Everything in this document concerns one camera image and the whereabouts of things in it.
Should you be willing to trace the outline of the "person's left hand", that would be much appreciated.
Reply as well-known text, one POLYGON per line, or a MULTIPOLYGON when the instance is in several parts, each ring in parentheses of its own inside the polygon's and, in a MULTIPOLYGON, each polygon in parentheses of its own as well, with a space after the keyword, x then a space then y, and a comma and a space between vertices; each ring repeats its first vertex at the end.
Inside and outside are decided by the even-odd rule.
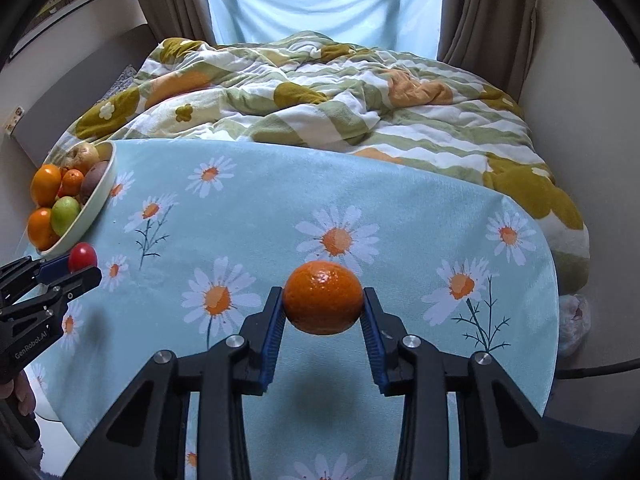
POLYGON ((24 370, 21 370, 20 374, 6 384, 0 385, 1 400, 9 398, 12 394, 17 398, 18 410, 23 416, 32 414, 35 411, 35 393, 32 391, 24 370))

